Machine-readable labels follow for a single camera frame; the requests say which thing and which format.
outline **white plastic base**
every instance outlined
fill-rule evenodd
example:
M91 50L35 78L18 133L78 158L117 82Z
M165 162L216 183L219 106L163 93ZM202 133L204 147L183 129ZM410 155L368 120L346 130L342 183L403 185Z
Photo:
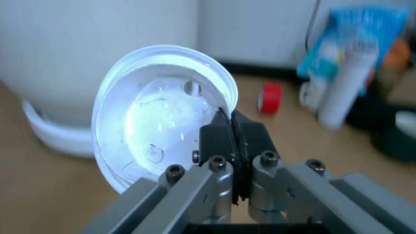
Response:
M94 158L90 129L52 123L39 116L27 100L22 101L22 108L35 135L45 145L72 156Z

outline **wooden floor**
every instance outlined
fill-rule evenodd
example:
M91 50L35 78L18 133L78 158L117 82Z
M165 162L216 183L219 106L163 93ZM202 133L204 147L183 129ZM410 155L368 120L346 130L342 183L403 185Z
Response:
M238 110L269 130L283 161L322 160L334 176L361 172L416 205L416 166L384 157L368 134L344 125L317 125L298 104L297 87L283 82L275 116L257 114L264 78L237 76ZM33 135L19 100L0 84L0 233L73 233L117 198L93 160L56 153ZM233 207L233 222L251 222L246 203Z

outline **white wall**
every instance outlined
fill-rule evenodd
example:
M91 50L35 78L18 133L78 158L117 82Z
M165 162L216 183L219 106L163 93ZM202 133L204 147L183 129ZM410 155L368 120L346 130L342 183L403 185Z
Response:
M125 54L196 46L194 0L2 0L0 79L55 122L90 126L95 94Z
M324 30L331 6L354 3L416 6L415 0L321 0L308 44ZM198 48L219 60L296 68L306 54L314 5L314 0L201 1Z

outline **white container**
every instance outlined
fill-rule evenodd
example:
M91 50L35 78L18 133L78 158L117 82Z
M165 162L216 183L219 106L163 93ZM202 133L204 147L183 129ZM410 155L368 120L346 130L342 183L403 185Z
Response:
M325 96L328 81L324 78L310 76L310 81L302 84L299 101L311 111L317 111Z
M95 158L122 193L140 177L157 180L174 163L192 165L199 128L218 107L231 115L238 91L215 60L178 46L153 46L119 60L94 103Z
M375 43L356 41L346 51L335 80L318 111L318 123L328 129L342 126L378 58Z
M0 80L45 118L35 133L55 144L44 136L54 135L56 127L91 127L99 85L120 57L155 44L196 47L198 5L194 0L3 0ZM71 143L64 136L59 139L60 151L84 155L65 148ZM74 140L89 144L92 152L91 139Z

